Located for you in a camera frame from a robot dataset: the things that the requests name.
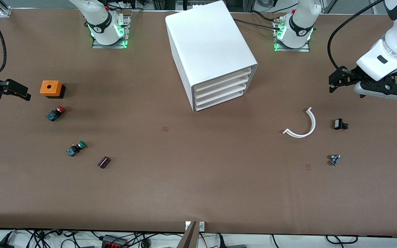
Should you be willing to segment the white curved plastic bracket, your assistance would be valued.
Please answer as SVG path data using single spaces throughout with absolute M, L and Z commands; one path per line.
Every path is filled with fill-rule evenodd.
M 312 134 L 315 130 L 316 127 L 316 119 L 315 119 L 315 115 L 312 112 L 312 107 L 309 107 L 306 111 L 306 114 L 309 116 L 310 120 L 311 120 L 311 128 L 309 130 L 309 132 L 307 132 L 306 134 L 296 134 L 293 131 L 291 131 L 290 129 L 285 129 L 282 134 L 284 135 L 288 135 L 291 136 L 293 138 L 304 138 L 309 136 L 310 134 Z

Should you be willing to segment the red push button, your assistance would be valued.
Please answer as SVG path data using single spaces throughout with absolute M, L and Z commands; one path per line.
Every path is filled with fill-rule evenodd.
M 62 114 L 66 113 L 66 109 L 62 106 L 58 106 L 46 115 L 46 118 L 52 122 L 56 121 L 61 117 Z

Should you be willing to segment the black power strip red switches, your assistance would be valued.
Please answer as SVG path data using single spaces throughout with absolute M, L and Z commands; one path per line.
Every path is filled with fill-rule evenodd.
M 101 248 L 125 248 L 128 241 L 112 235 L 101 236 Z

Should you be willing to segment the green push button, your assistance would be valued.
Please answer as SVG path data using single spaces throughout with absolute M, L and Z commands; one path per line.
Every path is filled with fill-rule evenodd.
M 83 149 L 87 148 L 87 145 L 84 141 L 79 141 L 79 143 L 77 144 L 73 144 L 68 150 L 67 150 L 67 154 L 70 157 L 75 157 L 77 154 L 79 154 L 80 151 L 82 151 Z

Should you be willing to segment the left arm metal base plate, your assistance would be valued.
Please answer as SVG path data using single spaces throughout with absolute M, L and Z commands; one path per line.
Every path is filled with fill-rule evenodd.
M 292 48 L 287 46 L 286 44 L 283 43 L 283 38 L 286 36 L 287 30 L 293 31 L 292 29 L 288 29 L 286 25 L 286 17 L 285 16 L 280 16 L 278 18 L 275 18 L 274 21 L 272 22 L 273 24 L 273 34 L 274 34 L 274 51 L 287 51 L 287 52 L 309 52 L 310 51 L 310 46 L 309 46 L 309 41 L 311 39 L 311 34 L 312 32 L 316 29 L 312 27 L 307 34 L 305 34 L 302 37 L 306 37 L 305 44 L 302 47 L 298 48 Z

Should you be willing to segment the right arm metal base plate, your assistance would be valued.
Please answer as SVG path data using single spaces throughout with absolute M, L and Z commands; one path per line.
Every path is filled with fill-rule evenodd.
M 119 39 L 115 41 L 113 44 L 104 45 L 100 44 L 92 35 L 92 45 L 93 49 L 126 49 L 128 46 L 128 39 L 129 39 L 129 32 L 130 32 L 130 25 L 131 25 L 131 16 L 123 16 L 123 21 L 119 21 L 120 25 L 115 25 L 117 35 Z

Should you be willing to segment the aluminium frame profile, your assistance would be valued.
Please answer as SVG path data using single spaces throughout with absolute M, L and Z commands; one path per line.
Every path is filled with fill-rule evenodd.
M 0 17 L 8 18 L 12 12 L 12 8 L 3 0 L 0 0 Z

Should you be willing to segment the white metal bracket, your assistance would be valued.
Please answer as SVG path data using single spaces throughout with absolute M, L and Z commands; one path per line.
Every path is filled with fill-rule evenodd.
M 192 223 L 191 221 L 185 222 L 185 231 L 187 231 L 187 229 L 189 228 L 189 225 L 191 223 Z M 199 221 L 197 226 L 198 226 L 199 232 L 201 232 L 201 233 L 205 232 L 205 222 L 204 221 Z

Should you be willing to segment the wooden post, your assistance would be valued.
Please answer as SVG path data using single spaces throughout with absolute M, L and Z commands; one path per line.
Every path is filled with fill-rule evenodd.
M 197 226 L 198 223 L 198 221 L 192 221 L 176 248 L 197 248 L 197 242 L 200 235 Z

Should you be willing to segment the white plastic drawer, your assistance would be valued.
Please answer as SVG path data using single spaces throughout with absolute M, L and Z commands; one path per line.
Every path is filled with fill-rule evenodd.
M 198 84 L 194 86 L 194 90 L 198 91 L 206 91 L 211 90 L 212 87 L 221 87 L 224 83 L 228 83 L 230 80 L 237 80 L 244 76 L 249 76 L 252 73 L 251 68 L 239 70 L 228 75 L 224 75 L 222 77 L 215 78 L 214 80 L 210 80 L 205 83 Z
M 210 108 L 212 106 L 224 103 L 226 101 L 232 100 L 234 98 L 240 97 L 244 94 L 243 90 L 228 90 L 228 91 L 222 91 L 222 92 L 217 92 L 214 94 L 211 94 L 206 97 L 202 97 L 200 99 L 195 100 L 195 107 L 194 111 L 201 111 L 203 109 Z
M 205 108 L 205 106 L 216 105 L 242 96 L 246 88 L 246 83 L 240 83 L 222 91 L 212 93 L 208 96 L 196 98 L 195 103 L 197 105 L 197 108 Z
M 249 76 L 244 76 L 237 80 L 230 80 L 228 83 L 224 83 L 223 86 L 221 86 L 221 87 L 212 87 L 211 90 L 206 90 L 206 91 L 198 91 L 198 92 L 194 91 L 194 97 L 195 98 L 205 97 L 212 93 L 227 89 L 231 86 L 235 86 L 240 83 L 246 83 L 248 81 L 248 79 L 249 79 Z

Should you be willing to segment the white drawer cabinet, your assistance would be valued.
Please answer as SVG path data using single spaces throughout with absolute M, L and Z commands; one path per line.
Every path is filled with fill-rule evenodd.
M 168 15 L 165 23 L 172 57 L 193 111 L 194 86 L 251 68 L 246 94 L 258 63 L 223 1 Z

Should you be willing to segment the orange box with black base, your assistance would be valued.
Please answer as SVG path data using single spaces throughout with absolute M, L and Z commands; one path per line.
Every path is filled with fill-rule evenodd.
M 40 88 L 40 94 L 49 99 L 63 99 L 66 87 L 58 80 L 44 80 Z

